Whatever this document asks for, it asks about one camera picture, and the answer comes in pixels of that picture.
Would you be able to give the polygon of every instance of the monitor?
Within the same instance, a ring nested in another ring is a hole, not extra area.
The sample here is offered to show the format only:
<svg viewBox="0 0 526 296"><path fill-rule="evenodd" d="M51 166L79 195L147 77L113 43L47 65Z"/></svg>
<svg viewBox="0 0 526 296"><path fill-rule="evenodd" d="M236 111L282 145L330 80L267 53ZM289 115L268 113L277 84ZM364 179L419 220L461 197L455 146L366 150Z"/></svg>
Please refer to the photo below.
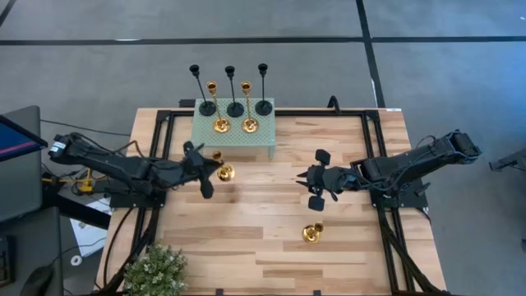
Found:
<svg viewBox="0 0 526 296"><path fill-rule="evenodd" d="M48 142L0 115L0 161L41 150Z"/></svg>

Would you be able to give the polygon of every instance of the wooden tabletop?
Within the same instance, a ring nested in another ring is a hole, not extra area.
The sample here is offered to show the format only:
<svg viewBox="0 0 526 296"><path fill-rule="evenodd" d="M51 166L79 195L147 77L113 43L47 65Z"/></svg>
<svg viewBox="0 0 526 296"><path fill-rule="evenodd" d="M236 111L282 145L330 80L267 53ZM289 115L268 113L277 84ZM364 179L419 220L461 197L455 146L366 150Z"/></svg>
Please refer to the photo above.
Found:
<svg viewBox="0 0 526 296"><path fill-rule="evenodd" d="M138 109L131 134L148 155L158 109ZM400 111L379 109L388 155L411 148ZM180 160L182 144L191 137L191 117L175 121L169 158ZM379 155L372 123L369 125ZM161 154L164 136L159 143ZM223 183L214 174L214 196L205 200L199 183L170 192L160 212L157 239L188 257L185 294L390 294L376 210L368 192L344 192L339 201L325 197L325 210L307 208L311 195L296 184L298 173L315 164L316 149L332 154L331 165L348 167L366 158L362 124L355 117L277 117L272 161L225 161L236 177ZM130 150L129 155L136 154ZM111 238L126 209L113 213ZM130 252L136 223L134 210L116 238L108 263L111 279ZM414 209L401 209L408 252L422 272L445 289L429 221ZM318 244L306 244L302 229L322 222ZM106 240L97 284L102 286ZM399 287L405 289L395 255Z"/></svg>

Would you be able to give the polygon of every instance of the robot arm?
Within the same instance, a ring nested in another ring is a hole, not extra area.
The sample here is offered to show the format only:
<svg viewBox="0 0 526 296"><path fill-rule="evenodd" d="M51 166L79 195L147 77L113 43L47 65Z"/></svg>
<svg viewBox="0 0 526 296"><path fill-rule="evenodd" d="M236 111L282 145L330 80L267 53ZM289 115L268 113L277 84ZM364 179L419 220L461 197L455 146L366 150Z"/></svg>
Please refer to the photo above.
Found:
<svg viewBox="0 0 526 296"><path fill-rule="evenodd" d="M191 142L183 146L181 161L140 156L125 157L119 151L104 149L79 133L56 135L49 151L50 159L59 164L82 164L125 183L131 190L149 196L152 192L199 180L204 198L211 198L214 188L208 177L222 163L199 154Z"/></svg>
<svg viewBox="0 0 526 296"><path fill-rule="evenodd" d="M321 198L324 190L337 201L336 194L343 190L377 190L386 196L396 196L404 184L411 183L446 164L471 164L481 151L465 133L455 131L425 146L417 147L393 157L376 157L351 163L351 168L332 167L330 154L325 150L316 151L319 165L312 165L298 177L307 178L306 186L315 196L309 199L309 208L323 210L325 201Z"/></svg>

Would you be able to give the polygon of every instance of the gold candle holder on table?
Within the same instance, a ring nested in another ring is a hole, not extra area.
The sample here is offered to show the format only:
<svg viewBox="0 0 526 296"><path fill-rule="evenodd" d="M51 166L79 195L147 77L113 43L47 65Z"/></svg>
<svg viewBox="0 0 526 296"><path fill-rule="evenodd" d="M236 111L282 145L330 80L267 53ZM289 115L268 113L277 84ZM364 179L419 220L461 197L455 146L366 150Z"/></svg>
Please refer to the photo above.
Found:
<svg viewBox="0 0 526 296"><path fill-rule="evenodd" d="M218 118L214 121L214 130L220 133L228 132L230 130L230 121L227 118L221 117L219 105L217 105L217 99L215 98L215 94L217 93L217 83L215 81L208 81L206 83L206 88L212 94L212 99L214 99L214 103L217 106Z"/></svg>
<svg viewBox="0 0 526 296"><path fill-rule="evenodd" d="M221 160L221 152L215 151L212 154L214 160ZM217 169L217 178L223 182L228 182L236 176L236 170L230 164L223 164L219 169Z"/></svg>
<svg viewBox="0 0 526 296"><path fill-rule="evenodd" d="M241 91L243 92L243 94L245 94L245 98L247 99L247 114L248 114L248 118L243 120L242 129L245 132L253 133L253 132L257 132L257 128L259 126L258 126L257 120L252 117L251 112L250 112L250 101L248 99L250 95L250 89L251 89L250 82L248 81L241 82Z"/></svg>
<svg viewBox="0 0 526 296"><path fill-rule="evenodd" d="M323 224L318 222L314 225L308 225L303 229L303 240L307 243L318 243L321 239L321 232L323 231Z"/></svg>

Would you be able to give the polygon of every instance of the green plant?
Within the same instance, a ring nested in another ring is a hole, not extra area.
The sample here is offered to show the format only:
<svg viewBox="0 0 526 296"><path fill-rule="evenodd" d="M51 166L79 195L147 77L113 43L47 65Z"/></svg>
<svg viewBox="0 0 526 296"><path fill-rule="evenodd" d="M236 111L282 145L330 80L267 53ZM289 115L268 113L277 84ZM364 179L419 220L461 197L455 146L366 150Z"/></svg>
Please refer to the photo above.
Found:
<svg viewBox="0 0 526 296"><path fill-rule="evenodd" d="M187 259L155 243L135 263L126 265L124 289L131 296L180 296L187 289Z"/></svg>

